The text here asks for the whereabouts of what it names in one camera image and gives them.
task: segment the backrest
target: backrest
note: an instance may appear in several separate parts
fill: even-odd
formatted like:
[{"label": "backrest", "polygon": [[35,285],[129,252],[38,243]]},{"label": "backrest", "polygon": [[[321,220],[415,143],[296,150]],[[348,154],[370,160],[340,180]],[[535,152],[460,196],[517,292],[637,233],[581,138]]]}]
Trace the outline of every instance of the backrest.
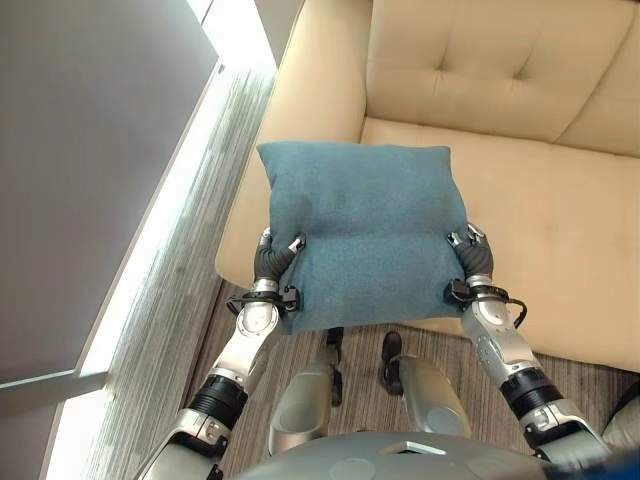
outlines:
[{"label": "backrest", "polygon": [[640,157],[640,4],[373,0],[367,115]]}]

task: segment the chair armrest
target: chair armrest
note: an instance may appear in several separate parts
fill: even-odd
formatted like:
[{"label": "chair armrest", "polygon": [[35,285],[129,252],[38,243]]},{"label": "chair armrest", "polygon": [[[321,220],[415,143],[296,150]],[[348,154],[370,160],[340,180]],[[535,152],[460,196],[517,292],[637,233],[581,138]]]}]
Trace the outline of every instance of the chair armrest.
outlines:
[{"label": "chair armrest", "polygon": [[[359,142],[366,109],[371,0],[307,0],[298,16],[255,144]],[[216,256],[226,280],[248,288],[269,224],[269,183],[252,148]]]}]

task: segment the seat cushion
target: seat cushion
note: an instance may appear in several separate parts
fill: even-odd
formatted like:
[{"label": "seat cushion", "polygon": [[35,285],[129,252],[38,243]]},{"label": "seat cushion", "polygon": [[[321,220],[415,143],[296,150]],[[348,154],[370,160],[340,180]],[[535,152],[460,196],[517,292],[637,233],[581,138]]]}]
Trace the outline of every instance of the seat cushion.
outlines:
[{"label": "seat cushion", "polygon": [[[494,280],[524,300],[533,348],[640,371],[640,161],[367,118],[362,143],[448,145]],[[421,324],[461,334],[456,319]]]}]

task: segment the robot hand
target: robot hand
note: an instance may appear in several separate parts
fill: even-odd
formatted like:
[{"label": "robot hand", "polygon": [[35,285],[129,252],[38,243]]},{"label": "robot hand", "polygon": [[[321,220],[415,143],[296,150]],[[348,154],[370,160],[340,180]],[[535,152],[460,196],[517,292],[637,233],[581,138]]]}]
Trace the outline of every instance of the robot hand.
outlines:
[{"label": "robot hand", "polygon": [[455,250],[467,279],[477,275],[491,279],[493,255],[487,237],[482,230],[472,223],[468,223],[467,238],[462,239],[456,232],[452,232],[447,235],[447,240]]},{"label": "robot hand", "polygon": [[282,274],[289,268],[296,254],[304,248],[305,236],[298,234],[288,248],[281,252],[275,252],[271,248],[271,229],[267,228],[262,233],[256,256],[253,261],[255,280],[272,280],[278,282]]}]

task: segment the teal cushion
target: teal cushion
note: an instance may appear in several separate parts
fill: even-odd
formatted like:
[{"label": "teal cushion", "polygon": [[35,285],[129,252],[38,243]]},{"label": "teal cushion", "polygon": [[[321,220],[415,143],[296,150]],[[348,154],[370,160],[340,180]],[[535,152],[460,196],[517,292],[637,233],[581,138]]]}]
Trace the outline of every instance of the teal cushion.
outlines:
[{"label": "teal cushion", "polygon": [[274,248],[307,235],[280,283],[304,296],[286,332],[458,315],[442,300],[463,278],[446,235],[467,223],[448,147],[275,142],[258,152]]}]

